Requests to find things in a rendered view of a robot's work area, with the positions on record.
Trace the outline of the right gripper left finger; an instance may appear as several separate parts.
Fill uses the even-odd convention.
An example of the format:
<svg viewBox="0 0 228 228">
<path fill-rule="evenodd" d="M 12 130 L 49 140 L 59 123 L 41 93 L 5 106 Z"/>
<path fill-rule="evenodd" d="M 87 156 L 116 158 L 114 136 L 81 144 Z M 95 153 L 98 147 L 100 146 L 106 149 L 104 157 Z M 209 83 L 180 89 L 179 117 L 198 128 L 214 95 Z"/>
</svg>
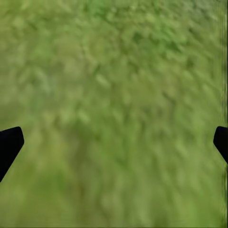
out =
<svg viewBox="0 0 228 228">
<path fill-rule="evenodd" d="M 24 145 L 22 129 L 17 126 L 0 132 L 0 182 Z"/>
</svg>

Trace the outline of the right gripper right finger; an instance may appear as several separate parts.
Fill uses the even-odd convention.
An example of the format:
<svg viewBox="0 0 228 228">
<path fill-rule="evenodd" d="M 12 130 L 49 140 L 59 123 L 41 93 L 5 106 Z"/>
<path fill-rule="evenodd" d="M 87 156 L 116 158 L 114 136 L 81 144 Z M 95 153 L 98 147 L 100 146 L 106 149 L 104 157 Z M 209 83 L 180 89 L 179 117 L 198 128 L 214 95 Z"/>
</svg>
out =
<svg viewBox="0 0 228 228">
<path fill-rule="evenodd" d="M 228 163 L 228 128 L 218 126 L 213 142 L 221 156 Z"/>
</svg>

